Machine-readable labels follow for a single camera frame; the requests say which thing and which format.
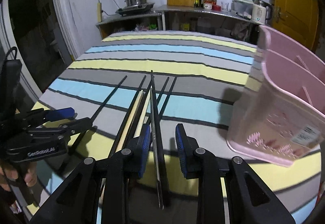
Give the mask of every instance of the door handle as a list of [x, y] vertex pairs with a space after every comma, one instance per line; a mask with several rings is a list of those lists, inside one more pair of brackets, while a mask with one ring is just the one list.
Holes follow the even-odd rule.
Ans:
[[280, 19], [285, 21], [285, 18], [287, 18], [287, 17], [288, 17], [288, 15], [286, 13], [281, 12], [281, 7], [277, 7], [276, 22], [278, 23]]

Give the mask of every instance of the yellow door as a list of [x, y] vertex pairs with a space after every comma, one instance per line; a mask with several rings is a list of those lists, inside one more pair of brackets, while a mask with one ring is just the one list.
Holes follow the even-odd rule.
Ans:
[[318, 24], [317, 0], [274, 0], [273, 12], [275, 29], [312, 49]]

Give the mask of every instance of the black chopstick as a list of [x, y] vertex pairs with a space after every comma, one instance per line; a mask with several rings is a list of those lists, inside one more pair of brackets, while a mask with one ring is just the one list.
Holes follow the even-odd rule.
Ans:
[[152, 117], [152, 141], [154, 160], [157, 174], [157, 191], [159, 199], [159, 207], [164, 209], [170, 205], [169, 186], [167, 179], [167, 170], [164, 157], [163, 141], [161, 139], [160, 119], [158, 114], [158, 105], [156, 99], [156, 90], [153, 71], [151, 71], [151, 117]]
[[136, 101], [136, 99], [137, 99], [137, 96], [138, 96], [138, 94], [139, 94], [139, 92], [140, 92], [140, 90], [141, 90], [141, 88], [142, 88], [142, 86], [143, 86], [143, 83], [144, 83], [146, 77], [147, 77], [146, 75], [143, 77], [143, 79], [142, 79], [140, 85], [138, 86], [138, 89], [137, 89], [137, 91], [136, 91], [136, 93], [135, 93], [135, 95], [134, 95], [134, 97], [133, 97], [133, 99], [132, 99], [132, 101], [131, 101], [130, 107], [129, 107], [129, 109], [128, 109], [127, 112], [126, 112], [126, 114], [125, 114], [125, 116], [124, 116], [124, 118], [123, 118], [122, 124], [121, 124], [121, 126], [120, 126], [120, 128], [119, 128], [119, 131], [117, 132], [117, 135], [116, 135], [116, 137], [115, 137], [115, 139], [114, 139], [114, 143], [113, 143], [113, 145], [112, 145], [112, 148], [110, 149], [110, 152], [109, 152], [108, 158], [110, 158], [110, 157], [115, 153], [115, 151], [116, 151], [116, 148], [117, 148], [117, 146], [118, 146], [118, 144], [119, 144], [119, 141], [120, 141], [120, 139], [121, 139], [121, 136], [122, 136], [122, 133], [123, 133], [124, 127], [125, 127], [125, 125], [126, 125], [126, 122], [127, 122], [127, 120], [129, 119], [129, 116], [130, 116], [130, 113], [131, 113], [131, 111], [132, 111], [133, 105], [134, 105], [134, 103], [135, 103], [135, 101]]
[[129, 130], [128, 130], [127, 134], [126, 134], [125, 141], [123, 143], [123, 149], [126, 148], [129, 141], [134, 137], [134, 134], [135, 134], [135, 131], [137, 129], [139, 119], [140, 119], [142, 109], [144, 107], [147, 95], [148, 95], [148, 93], [150, 93], [150, 87], [151, 87], [151, 81], [149, 82], [149, 85], [147, 87], [147, 91], [145, 92], [145, 94], [141, 98], [141, 101], [139, 102], [138, 109], [136, 110], [136, 112], [134, 114], [133, 123], [130, 125]]
[[[90, 120], [92, 122], [94, 122], [94, 120], [97, 118], [98, 114], [100, 113], [100, 111], [104, 108], [104, 106], [106, 105], [106, 103], [109, 101], [109, 99], [114, 95], [114, 93], [117, 91], [117, 89], [122, 85], [122, 83], [124, 82], [124, 80], [127, 78], [127, 75], [120, 81], [120, 83], [117, 84], [117, 86], [113, 89], [113, 91], [107, 96], [107, 98], [102, 102], [102, 104], [99, 106], [99, 108], [95, 111], [95, 113], [92, 115], [92, 117], [90, 118]], [[68, 150], [68, 154], [65, 157], [65, 159], [63, 160], [60, 168], [59, 168], [59, 173], [61, 174], [65, 168], [67, 167], [68, 163], [70, 162], [71, 156], [75, 153], [78, 145], [80, 144], [82, 138], [85, 136], [87, 131], [84, 131], [82, 133], [80, 133], [77, 137], [77, 139], [74, 141], [74, 143], [72, 144], [72, 146], [69, 148]]]
[[165, 98], [165, 101], [164, 101], [162, 107], [161, 107], [161, 110], [160, 110], [160, 112], [159, 112], [159, 121], [160, 121], [160, 120], [162, 119], [162, 117], [163, 117], [163, 114], [164, 114], [164, 111], [165, 111], [165, 109], [166, 109], [167, 103], [168, 103], [168, 101], [169, 101], [170, 95], [172, 94], [172, 91], [173, 91], [173, 89], [174, 89], [174, 86], [175, 86], [175, 83], [176, 83], [176, 79], [177, 79], [177, 77], [174, 77], [173, 83], [172, 83], [172, 85], [170, 86], [170, 89], [169, 89], [169, 91], [168, 91], [168, 94], [167, 94], [167, 96], [166, 96], [166, 98]]
[[[163, 96], [163, 93], [164, 93], [165, 88], [166, 88], [166, 86], [167, 86], [168, 80], [169, 80], [169, 77], [167, 77], [167, 79], [166, 79], [166, 81], [165, 81], [163, 87], [161, 88], [161, 91], [160, 91], [160, 93], [159, 93], [159, 95], [158, 95], [158, 98], [157, 98], [157, 105], [159, 104], [160, 99], [161, 99], [161, 97]], [[147, 121], [146, 121], [146, 124], [149, 125], [150, 122], [151, 122], [151, 116], [148, 117], [148, 119], [147, 119]]]

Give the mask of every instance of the white kettle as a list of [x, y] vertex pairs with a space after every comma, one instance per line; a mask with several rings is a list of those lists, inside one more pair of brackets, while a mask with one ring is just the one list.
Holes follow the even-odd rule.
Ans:
[[253, 12], [251, 14], [251, 19], [254, 22], [265, 24], [266, 20], [270, 20], [272, 18], [273, 7], [271, 4], [268, 4], [265, 1], [261, 0], [253, 0]]

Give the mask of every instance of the pink dish rack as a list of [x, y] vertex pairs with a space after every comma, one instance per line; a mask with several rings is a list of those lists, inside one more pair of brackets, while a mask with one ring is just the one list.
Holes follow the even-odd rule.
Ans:
[[260, 26], [258, 48], [227, 135], [230, 149], [289, 167], [324, 140], [325, 64], [290, 37]]

